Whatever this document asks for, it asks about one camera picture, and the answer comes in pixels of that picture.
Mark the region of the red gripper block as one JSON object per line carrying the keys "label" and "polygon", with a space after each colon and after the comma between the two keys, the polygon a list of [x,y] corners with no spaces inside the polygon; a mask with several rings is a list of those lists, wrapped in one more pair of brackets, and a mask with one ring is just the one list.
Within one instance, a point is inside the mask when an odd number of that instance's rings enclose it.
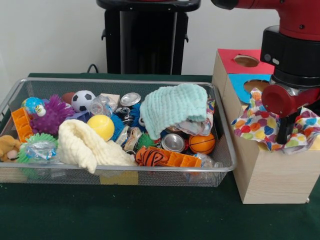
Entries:
{"label": "red gripper block", "polygon": [[292,134],[297,115],[292,115],[301,107],[311,105],[320,99],[319,88],[297,89],[285,85],[271,84],[267,86],[261,95],[264,108],[277,114],[280,119],[280,127],[276,142],[284,145]]}

